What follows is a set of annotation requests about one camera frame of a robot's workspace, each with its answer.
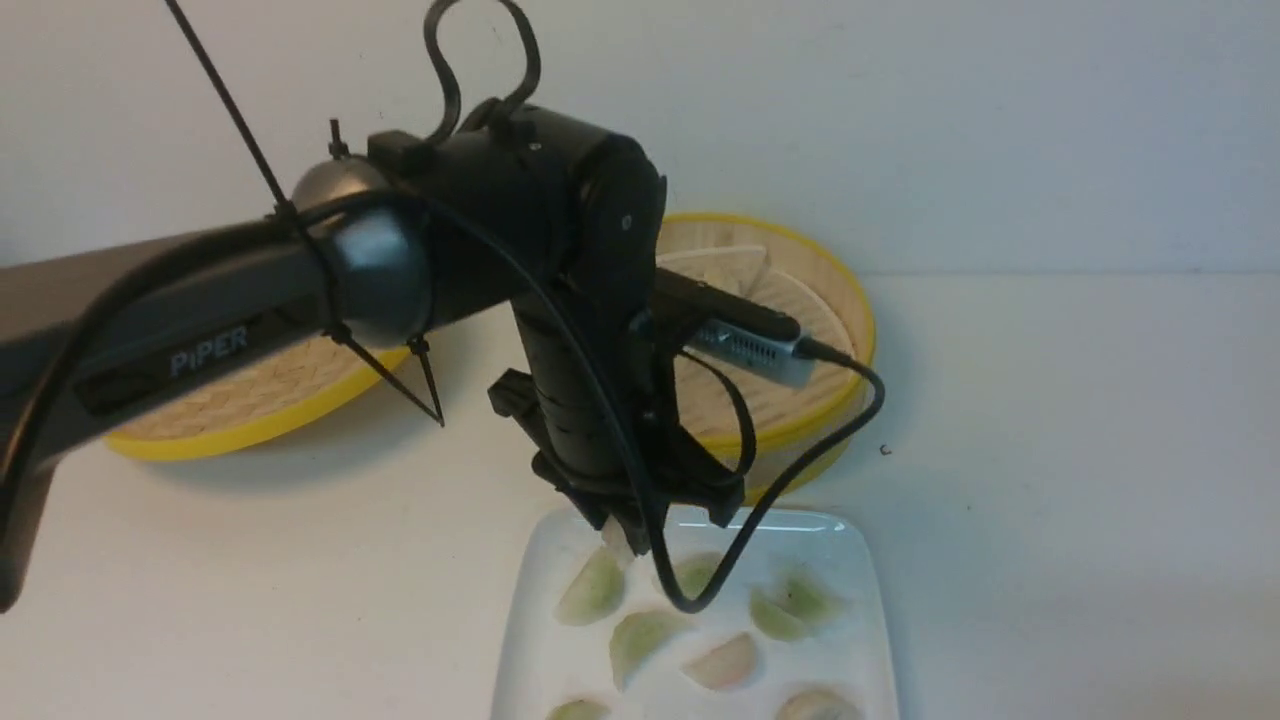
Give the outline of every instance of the white wall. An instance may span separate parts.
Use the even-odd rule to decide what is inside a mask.
[[[425,0],[186,4],[285,184],[329,115],[435,126]],[[673,209],[864,272],[1280,270],[1276,0],[525,5],[536,99],[640,138]],[[512,86],[495,3],[444,27],[468,102]],[[160,0],[6,0],[0,104],[0,264],[270,209]]]

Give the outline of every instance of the white table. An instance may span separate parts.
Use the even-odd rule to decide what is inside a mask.
[[[1280,716],[1280,277],[867,284],[887,410],[787,500],[867,534],[904,716]],[[230,457],[68,459],[0,715],[488,717],[561,501],[484,393],[509,313],[434,346],[444,430],[383,387]]]

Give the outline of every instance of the bamboo steamer lid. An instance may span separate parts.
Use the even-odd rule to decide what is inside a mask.
[[[375,355],[394,368],[398,348]],[[351,350],[315,338],[178,398],[108,436],[138,460],[192,460],[265,442],[332,413],[379,382]]]
[[[833,255],[786,228],[719,214],[673,215],[658,237],[658,264],[794,316],[814,338],[869,364],[876,324],[858,279]],[[748,474],[753,501],[801,452],[861,410],[865,382],[818,364],[800,389],[710,360],[737,384],[751,410],[756,460]],[[681,423],[712,454],[732,464],[741,451],[732,404],[718,380],[676,359]],[[849,441],[801,473],[794,489],[828,468]]]

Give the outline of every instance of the black robotic arm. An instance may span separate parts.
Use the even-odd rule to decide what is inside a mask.
[[[445,119],[428,138],[390,131],[330,159],[285,199],[175,0],[166,0],[228,105],[275,197],[260,220],[0,270],[0,611],[18,596],[58,460],[164,402],[316,334],[349,346],[415,343],[511,302],[530,373],[489,392],[538,447],[535,474],[596,529],[611,518],[652,551],[672,603],[716,597],[773,500],[883,402],[864,365],[815,343],[795,320],[655,268],[666,181],[634,140],[526,102],[540,63],[527,19],[525,81],[454,128],[458,88],[435,46]],[[714,324],[716,332],[704,331]],[[716,354],[735,334],[773,343],[780,363],[840,363],[876,391],[867,410],[803,454],[769,487],[708,588],[685,597],[662,527],[672,502],[724,527],[754,457],[745,402],[739,466],[680,425],[672,361]]]

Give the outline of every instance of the square plate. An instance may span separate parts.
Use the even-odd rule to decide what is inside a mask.
[[[700,509],[673,507],[667,520],[672,560],[723,551],[746,512],[739,511],[730,529],[721,529],[708,523]],[[617,612],[585,628],[557,623],[553,614],[564,588],[600,544],[599,533],[572,509],[557,510],[538,524],[507,621],[493,720],[539,720],[577,698],[607,705],[611,720],[772,720],[788,697],[809,687],[835,689],[854,701],[865,720],[897,720],[879,584],[867,542],[847,520],[771,510],[719,597],[691,616],[694,629],[658,651],[626,692],[614,689],[609,666],[614,625],[630,612],[671,609],[671,603],[658,589],[653,561],[645,556],[627,569],[626,598]],[[781,643],[755,629],[748,600],[753,587],[772,588],[796,565],[812,569],[850,605],[815,637]],[[716,693],[681,674],[685,662],[744,630],[755,638],[762,659],[762,670],[748,684]]]

